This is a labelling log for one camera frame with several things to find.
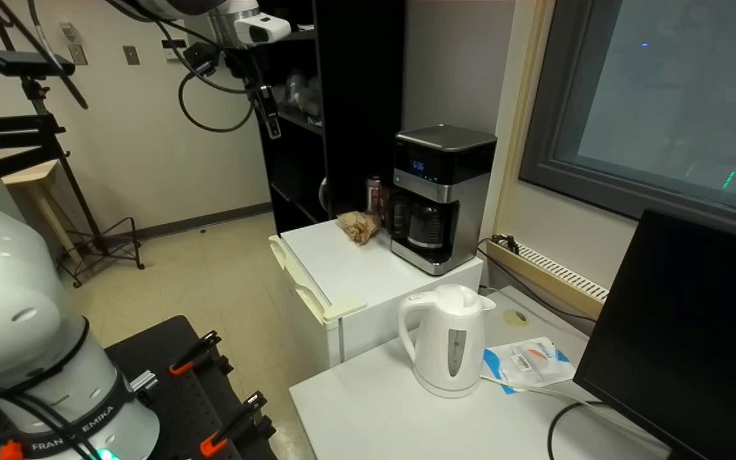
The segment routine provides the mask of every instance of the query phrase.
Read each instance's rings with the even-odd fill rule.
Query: green light
[[[731,183],[731,180],[734,178],[734,174],[736,174],[736,171],[732,171],[728,174],[728,177],[726,179],[726,183],[723,184],[723,188],[728,188],[728,184]]]
[[[100,455],[102,460],[121,460],[120,458],[116,457],[115,454],[113,454],[113,452],[111,452],[108,448],[98,449],[98,455]]]

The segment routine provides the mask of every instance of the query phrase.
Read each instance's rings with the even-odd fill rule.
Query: monitor screen
[[[678,458],[736,459],[736,235],[644,213],[575,382]]]

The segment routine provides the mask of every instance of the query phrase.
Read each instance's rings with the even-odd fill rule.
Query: kettle handle
[[[420,292],[408,295],[399,306],[399,316],[397,325],[399,326],[399,338],[402,340],[402,346],[411,358],[413,363],[417,355],[414,352],[414,343],[411,341],[411,335],[408,334],[408,327],[405,323],[405,317],[412,311],[422,311],[436,305],[438,294],[436,292]]]

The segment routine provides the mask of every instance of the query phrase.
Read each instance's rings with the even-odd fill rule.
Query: baseboard
[[[221,222],[228,222],[230,220],[262,215],[262,213],[268,213],[271,210],[271,202],[252,204],[252,206],[245,206],[236,210],[211,213],[210,215],[201,215],[175,222],[167,222],[166,224],[153,225],[152,227],[138,228],[135,232],[138,234],[138,239],[148,240],[150,238],[158,238],[159,236],[172,235],[173,233],[186,232],[187,230],[193,230],[207,225],[221,224]],[[115,236],[130,236],[130,233],[119,233]]]

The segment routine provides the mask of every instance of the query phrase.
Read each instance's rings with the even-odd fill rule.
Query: mini fridge
[[[318,372],[397,337],[397,310],[406,295],[448,283],[478,290],[478,257],[432,277],[391,253],[390,244],[380,231],[357,245],[336,220],[269,238],[282,271],[275,303]]]

